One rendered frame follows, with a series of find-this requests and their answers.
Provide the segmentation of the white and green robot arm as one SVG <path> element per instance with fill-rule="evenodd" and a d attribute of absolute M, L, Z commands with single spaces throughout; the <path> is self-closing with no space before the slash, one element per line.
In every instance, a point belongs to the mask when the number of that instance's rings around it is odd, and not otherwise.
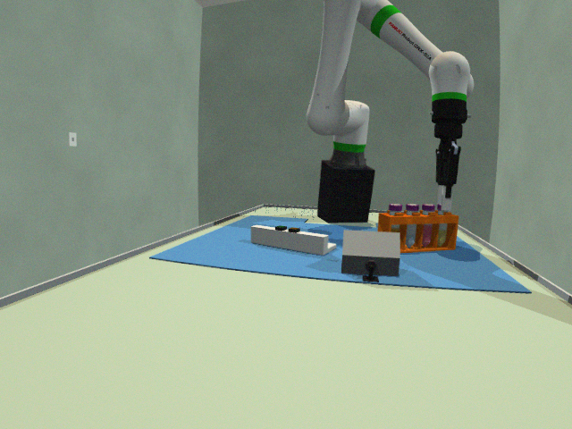
<path fill-rule="evenodd" d="M 368 105 L 345 100 L 349 52 L 356 21 L 404 55 L 432 85 L 433 123 L 465 123 L 474 89 L 467 59 L 442 52 L 388 0 L 324 0 L 323 34 L 307 123 L 316 134 L 333 135 L 329 164 L 366 167 Z M 471 77 L 470 77 L 471 76 Z M 468 84 L 467 84 L 468 83 Z"/>

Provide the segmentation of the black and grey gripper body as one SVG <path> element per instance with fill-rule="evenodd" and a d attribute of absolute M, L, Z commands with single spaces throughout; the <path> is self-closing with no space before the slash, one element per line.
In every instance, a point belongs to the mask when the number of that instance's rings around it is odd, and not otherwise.
<path fill-rule="evenodd" d="M 455 122 L 440 122 L 434 125 L 434 136 L 440 139 L 440 145 L 446 145 L 446 157 L 449 157 L 451 141 L 457 145 L 457 139 L 462 138 L 462 124 Z"/>

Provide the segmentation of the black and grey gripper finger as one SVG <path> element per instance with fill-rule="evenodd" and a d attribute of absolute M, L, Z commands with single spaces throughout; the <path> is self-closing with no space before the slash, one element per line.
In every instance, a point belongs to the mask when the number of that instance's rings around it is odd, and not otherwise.
<path fill-rule="evenodd" d="M 446 145 L 442 144 L 442 160 L 444 161 L 444 177 L 442 185 L 442 206 L 441 210 L 451 211 L 453 185 L 457 182 L 458 160 L 461 147 L 457 147 L 451 141 L 449 157 L 446 157 Z M 447 169 L 448 167 L 448 169 Z M 453 180 L 451 180 L 453 179 Z M 446 184 L 448 183 L 448 184 Z"/>
<path fill-rule="evenodd" d="M 444 177 L 444 171 L 443 171 L 444 161 L 442 160 L 442 145 L 439 145 L 439 149 L 436 149 L 435 152 L 436 152 L 436 182 L 438 182 L 437 201 L 436 201 L 436 208 L 437 208 L 437 205 L 442 203 L 441 183 L 443 183 L 443 177 Z"/>

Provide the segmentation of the blue flat mat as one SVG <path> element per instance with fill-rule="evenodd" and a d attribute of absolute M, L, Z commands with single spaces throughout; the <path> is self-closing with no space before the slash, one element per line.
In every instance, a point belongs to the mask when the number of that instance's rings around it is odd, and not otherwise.
<path fill-rule="evenodd" d="M 453 250 L 400 253 L 399 276 L 341 273 L 343 230 L 377 231 L 376 227 L 306 223 L 308 219 L 251 215 L 151 256 L 151 259 L 251 273 L 367 284 L 493 292 L 531 293 L 457 236 Z M 317 255 L 251 242 L 251 226 L 287 226 L 329 235 L 336 249 Z"/>

